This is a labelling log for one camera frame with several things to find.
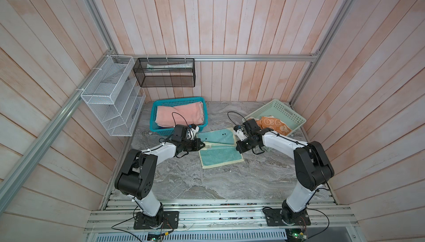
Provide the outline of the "pink towel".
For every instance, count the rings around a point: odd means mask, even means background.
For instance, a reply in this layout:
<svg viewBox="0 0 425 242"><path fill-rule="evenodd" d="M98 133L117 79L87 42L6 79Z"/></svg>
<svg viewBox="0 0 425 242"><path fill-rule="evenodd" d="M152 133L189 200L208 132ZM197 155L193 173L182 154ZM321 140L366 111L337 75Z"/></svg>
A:
<svg viewBox="0 0 425 242"><path fill-rule="evenodd" d="M173 128L178 125L203 125L205 120L203 102L195 102L182 106L158 106L154 117L155 123L162 128Z"/></svg>

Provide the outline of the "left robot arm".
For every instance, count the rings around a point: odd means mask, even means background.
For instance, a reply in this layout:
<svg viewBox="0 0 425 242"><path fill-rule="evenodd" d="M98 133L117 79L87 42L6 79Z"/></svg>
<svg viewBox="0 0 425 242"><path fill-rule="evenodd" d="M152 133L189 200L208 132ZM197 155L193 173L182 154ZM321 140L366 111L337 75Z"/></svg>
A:
<svg viewBox="0 0 425 242"><path fill-rule="evenodd" d="M195 124L176 125L174 131L158 146L146 150L130 150L115 178L115 189L135 202L141 212L137 218L148 219L154 225L163 222L163 204L152 192L156 167L174 157L180 159L201 150L205 144L197 138L200 127Z"/></svg>

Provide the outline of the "light green towel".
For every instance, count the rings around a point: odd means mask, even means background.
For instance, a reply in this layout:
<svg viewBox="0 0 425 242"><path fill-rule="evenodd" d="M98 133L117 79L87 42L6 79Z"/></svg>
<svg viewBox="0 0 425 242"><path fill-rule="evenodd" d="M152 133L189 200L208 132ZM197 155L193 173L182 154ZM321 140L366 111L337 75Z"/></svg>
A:
<svg viewBox="0 0 425 242"><path fill-rule="evenodd" d="M197 137L205 144L198 151L203 169L244 162L242 154L236 149L236 136L233 129L202 132Z"/></svg>

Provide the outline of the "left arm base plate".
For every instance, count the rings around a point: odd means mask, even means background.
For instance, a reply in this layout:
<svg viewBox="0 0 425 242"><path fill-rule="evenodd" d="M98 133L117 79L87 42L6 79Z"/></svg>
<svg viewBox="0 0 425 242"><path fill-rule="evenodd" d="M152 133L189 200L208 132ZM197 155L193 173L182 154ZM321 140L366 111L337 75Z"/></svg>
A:
<svg viewBox="0 0 425 242"><path fill-rule="evenodd" d="M151 217L138 212L135 217L133 228L135 230L151 229L177 229L179 223L178 211L159 212L157 216Z"/></svg>

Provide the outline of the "orange patterned towel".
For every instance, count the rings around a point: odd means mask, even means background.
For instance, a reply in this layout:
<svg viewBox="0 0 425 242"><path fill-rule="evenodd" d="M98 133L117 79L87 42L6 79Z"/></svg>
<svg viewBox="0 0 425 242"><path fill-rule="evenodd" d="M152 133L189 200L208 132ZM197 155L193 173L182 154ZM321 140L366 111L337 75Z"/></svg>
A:
<svg viewBox="0 0 425 242"><path fill-rule="evenodd" d="M256 123L261 129L270 128L283 136L292 132L292 129L286 123L274 117L261 117L256 120Z"/></svg>

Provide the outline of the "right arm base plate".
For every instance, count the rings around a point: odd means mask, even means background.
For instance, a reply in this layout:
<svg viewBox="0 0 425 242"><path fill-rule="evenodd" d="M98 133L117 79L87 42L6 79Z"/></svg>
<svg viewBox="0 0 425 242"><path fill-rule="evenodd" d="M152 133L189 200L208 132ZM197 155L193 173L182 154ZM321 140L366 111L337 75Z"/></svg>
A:
<svg viewBox="0 0 425 242"><path fill-rule="evenodd" d="M269 227L277 226L309 226L311 220L307 211L294 213L290 209L273 209L271 207L263 207L263 214Z"/></svg>

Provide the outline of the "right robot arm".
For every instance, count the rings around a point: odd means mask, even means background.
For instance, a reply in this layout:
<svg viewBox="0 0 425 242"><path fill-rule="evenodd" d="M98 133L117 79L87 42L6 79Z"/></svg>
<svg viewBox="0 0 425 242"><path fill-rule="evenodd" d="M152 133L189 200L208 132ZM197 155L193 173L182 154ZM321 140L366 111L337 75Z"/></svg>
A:
<svg viewBox="0 0 425 242"><path fill-rule="evenodd" d="M265 216L276 225L294 225L307 214L307 205L321 186L335 175L329 158L321 143L304 142L283 136L271 128L260 128L250 119L234 126L238 137L236 149L239 153L251 151L263 154L263 148L271 148L294 160L297 184L291 195L282 202L282 208L265 208Z"/></svg>

